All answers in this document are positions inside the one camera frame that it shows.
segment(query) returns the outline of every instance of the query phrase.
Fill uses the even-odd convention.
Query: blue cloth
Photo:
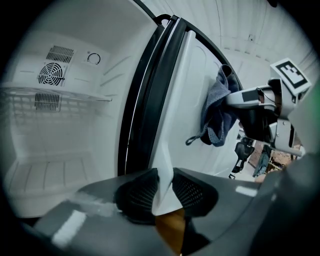
[[[215,147],[225,144],[228,132],[235,124],[237,116],[223,100],[230,93],[238,91],[238,81],[231,67],[222,65],[202,107],[200,133],[189,138],[185,142],[187,146],[198,138],[205,144]]]

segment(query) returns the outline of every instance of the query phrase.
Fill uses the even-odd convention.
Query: brown object
[[[180,255],[186,228],[185,210],[179,209],[156,216],[155,227],[175,254]]]

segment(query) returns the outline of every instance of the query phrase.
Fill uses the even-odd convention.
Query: clothing
[[[228,132],[235,124],[237,116],[223,100],[230,93],[238,91],[238,81],[232,68],[226,64],[222,65],[202,107],[200,132],[185,142],[187,146],[198,138],[201,138],[203,143],[215,147],[225,144]]]

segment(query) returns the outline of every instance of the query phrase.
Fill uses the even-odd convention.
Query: refrigerator
[[[160,201],[174,167],[228,178],[237,123],[222,147],[185,144],[222,64],[199,29],[139,0],[54,1],[1,80],[1,180],[16,215],[42,216],[88,184],[151,168]]]

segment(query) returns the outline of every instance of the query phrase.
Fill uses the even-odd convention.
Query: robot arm
[[[300,157],[302,153],[292,148],[295,131],[288,116],[311,83],[289,58],[270,68],[267,85],[231,93],[225,103],[237,114],[248,138]]]

